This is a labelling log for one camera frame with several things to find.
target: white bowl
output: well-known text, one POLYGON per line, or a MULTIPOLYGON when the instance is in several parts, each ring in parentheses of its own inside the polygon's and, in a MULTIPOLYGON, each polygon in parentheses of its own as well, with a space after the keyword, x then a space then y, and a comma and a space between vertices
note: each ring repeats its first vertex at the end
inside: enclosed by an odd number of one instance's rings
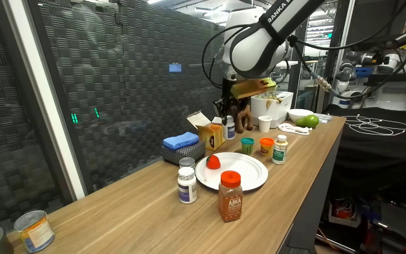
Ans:
POLYGON ((297 122, 299 119, 302 119, 309 115, 314 115, 313 111, 301 109, 301 108, 294 108, 288 110, 288 114, 292 122, 297 122))

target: white cup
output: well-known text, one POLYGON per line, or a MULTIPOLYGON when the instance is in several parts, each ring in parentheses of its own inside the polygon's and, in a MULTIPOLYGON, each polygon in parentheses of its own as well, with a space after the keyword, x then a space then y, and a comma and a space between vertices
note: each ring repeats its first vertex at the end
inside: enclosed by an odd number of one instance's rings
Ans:
POLYGON ((272 122, 272 117, 261 116, 258 117, 259 120, 259 131, 260 132, 269 132, 270 122, 272 122))

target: small white bottle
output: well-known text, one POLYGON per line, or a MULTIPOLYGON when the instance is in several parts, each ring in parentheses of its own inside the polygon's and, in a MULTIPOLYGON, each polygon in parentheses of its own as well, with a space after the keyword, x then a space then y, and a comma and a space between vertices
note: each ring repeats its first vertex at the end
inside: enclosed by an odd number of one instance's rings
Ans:
POLYGON ((197 200, 197 178, 191 167, 182 167, 178 170, 178 195, 184 204, 197 200))
POLYGON ((272 162, 278 165, 285 164, 288 142, 285 135, 278 135, 273 146, 272 162))
POLYGON ((225 140, 233 139, 235 136, 234 118, 232 116, 227 116, 227 125, 222 125, 222 127, 223 127, 223 138, 225 140))

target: brown stuffed toy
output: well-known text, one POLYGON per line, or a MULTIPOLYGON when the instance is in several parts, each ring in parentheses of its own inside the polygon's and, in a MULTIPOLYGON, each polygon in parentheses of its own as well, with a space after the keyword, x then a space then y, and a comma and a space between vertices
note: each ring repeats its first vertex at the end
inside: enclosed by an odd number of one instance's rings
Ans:
POLYGON ((230 110, 230 114, 233 116, 235 130, 237 133, 241 134, 244 133, 244 126, 245 122, 247 121, 247 131, 253 130, 253 116, 252 112, 250 111, 250 105, 247 105, 245 109, 241 112, 237 112, 236 107, 232 107, 230 110))

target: wooden table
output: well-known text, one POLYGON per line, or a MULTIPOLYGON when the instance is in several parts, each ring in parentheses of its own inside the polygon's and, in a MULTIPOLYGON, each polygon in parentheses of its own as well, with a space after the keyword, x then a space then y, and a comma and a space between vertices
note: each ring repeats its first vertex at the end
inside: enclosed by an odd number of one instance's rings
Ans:
MULTIPOLYGON (((159 161, 50 214, 55 240, 40 253, 267 254, 282 252, 284 242, 311 247, 344 122, 334 117, 307 136, 255 128, 218 148, 240 152, 240 139, 252 137, 253 157, 269 169, 264 186, 245 193, 240 220, 224 223, 217 192, 200 183, 197 200, 181 203, 178 167, 159 161), (289 142, 284 165, 259 152, 261 137, 279 134, 289 142)), ((15 253, 24 253, 18 233, 8 236, 15 253)))

